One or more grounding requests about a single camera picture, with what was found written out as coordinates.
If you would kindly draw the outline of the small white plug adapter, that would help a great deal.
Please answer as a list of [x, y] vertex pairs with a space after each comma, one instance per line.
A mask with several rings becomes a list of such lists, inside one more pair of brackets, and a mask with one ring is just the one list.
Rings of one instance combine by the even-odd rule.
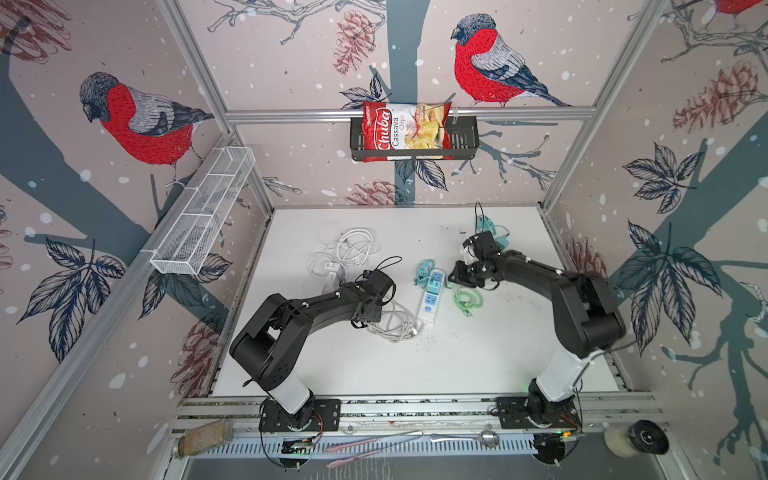
[[307, 270], [312, 277], [321, 278], [331, 273], [335, 274], [340, 282], [347, 276], [346, 266], [329, 253], [315, 252], [307, 263]]

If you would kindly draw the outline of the white blue power strip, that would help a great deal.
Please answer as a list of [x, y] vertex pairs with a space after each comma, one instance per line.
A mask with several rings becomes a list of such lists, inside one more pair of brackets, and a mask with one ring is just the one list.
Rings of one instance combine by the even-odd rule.
[[439, 301], [442, 295], [445, 273], [433, 269], [427, 277], [424, 294], [419, 305], [417, 318], [425, 324], [433, 324], [436, 319]]

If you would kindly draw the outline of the purple power strip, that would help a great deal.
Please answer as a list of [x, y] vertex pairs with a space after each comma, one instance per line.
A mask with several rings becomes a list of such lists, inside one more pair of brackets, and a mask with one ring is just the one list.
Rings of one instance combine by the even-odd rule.
[[345, 274], [343, 272], [329, 271], [325, 277], [322, 293], [329, 294], [337, 291], [344, 280]]

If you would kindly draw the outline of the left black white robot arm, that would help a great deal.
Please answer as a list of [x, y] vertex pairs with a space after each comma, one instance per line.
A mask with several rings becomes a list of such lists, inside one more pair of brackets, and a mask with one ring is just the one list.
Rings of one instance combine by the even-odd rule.
[[302, 429], [314, 415], [314, 393], [294, 372], [306, 340], [339, 322], [365, 328], [381, 321], [383, 307], [396, 293], [395, 282], [379, 269], [353, 282], [307, 299], [267, 297], [229, 346], [230, 357], [287, 417], [285, 425]]

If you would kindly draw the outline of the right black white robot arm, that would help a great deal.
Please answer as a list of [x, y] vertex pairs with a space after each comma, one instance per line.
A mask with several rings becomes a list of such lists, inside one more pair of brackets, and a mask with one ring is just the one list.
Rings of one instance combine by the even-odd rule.
[[503, 251], [487, 231], [469, 237], [462, 247], [467, 259], [455, 263], [450, 282], [468, 288], [483, 288], [489, 280], [496, 285], [509, 282], [552, 304], [559, 346], [529, 384], [525, 402], [528, 421], [549, 427], [572, 403], [589, 364], [626, 334], [608, 281], [599, 273], [568, 272], [516, 250]]

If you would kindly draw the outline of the red Chuba cassava chips bag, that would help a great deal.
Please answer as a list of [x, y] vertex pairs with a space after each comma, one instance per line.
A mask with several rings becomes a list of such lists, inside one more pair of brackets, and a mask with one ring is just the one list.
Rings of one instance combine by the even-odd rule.
[[395, 150], [449, 149], [451, 140], [446, 132], [446, 121], [450, 109], [450, 102], [364, 102], [363, 149], [389, 153]]

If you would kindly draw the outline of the metal spoon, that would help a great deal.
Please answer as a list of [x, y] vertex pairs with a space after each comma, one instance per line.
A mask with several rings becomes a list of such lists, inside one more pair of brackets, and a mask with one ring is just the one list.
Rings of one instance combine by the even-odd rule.
[[494, 449], [500, 444], [499, 435], [490, 429], [482, 430], [476, 435], [447, 435], [447, 434], [431, 434], [429, 439], [432, 443], [448, 442], [448, 441], [471, 441], [479, 444], [487, 449]]

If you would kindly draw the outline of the pink chopsticks pair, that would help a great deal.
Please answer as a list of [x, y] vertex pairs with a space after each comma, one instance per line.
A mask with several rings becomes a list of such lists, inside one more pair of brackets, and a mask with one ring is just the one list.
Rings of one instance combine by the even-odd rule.
[[334, 456], [333, 460], [327, 464], [327, 467], [329, 469], [336, 469], [357, 460], [373, 457], [392, 447], [419, 439], [423, 435], [423, 431], [415, 430], [332, 445], [324, 450], [326, 454]]

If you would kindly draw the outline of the black white tape roll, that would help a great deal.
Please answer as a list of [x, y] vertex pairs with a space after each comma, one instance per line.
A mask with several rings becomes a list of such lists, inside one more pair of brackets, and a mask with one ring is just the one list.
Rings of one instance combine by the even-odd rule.
[[604, 431], [603, 439], [608, 450], [620, 458], [632, 458], [639, 454], [665, 455], [670, 448], [665, 431], [650, 420], [610, 427]]

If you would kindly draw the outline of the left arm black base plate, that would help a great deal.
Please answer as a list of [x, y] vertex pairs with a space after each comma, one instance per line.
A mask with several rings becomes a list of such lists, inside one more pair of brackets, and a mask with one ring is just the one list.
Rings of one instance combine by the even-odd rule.
[[288, 413], [274, 399], [266, 399], [260, 407], [260, 433], [335, 432], [339, 428], [339, 399], [310, 400], [296, 413]]

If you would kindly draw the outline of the black wall basket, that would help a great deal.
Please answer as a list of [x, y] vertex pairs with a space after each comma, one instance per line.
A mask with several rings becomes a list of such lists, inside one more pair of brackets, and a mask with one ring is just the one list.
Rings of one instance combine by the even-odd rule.
[[375, 158], [385, 161], [405, 160], [472, 160], [479, 149], [477, 119], [470, 116], [450, 117], [446, 124], [446, 139], [450, 148], [431, 150], [368, 150], [365, 149], [363, 120], [353, 118], [350, 126], [350, 151], [354, 161], [367, 162]]

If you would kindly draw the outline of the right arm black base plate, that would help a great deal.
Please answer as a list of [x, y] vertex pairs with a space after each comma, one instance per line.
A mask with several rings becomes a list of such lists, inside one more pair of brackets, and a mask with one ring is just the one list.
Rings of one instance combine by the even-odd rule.
[[574, 399], [549, 402], [539, 397], [502, 396], [495, 399], [494, 412], [503, 429], [580, 429]]

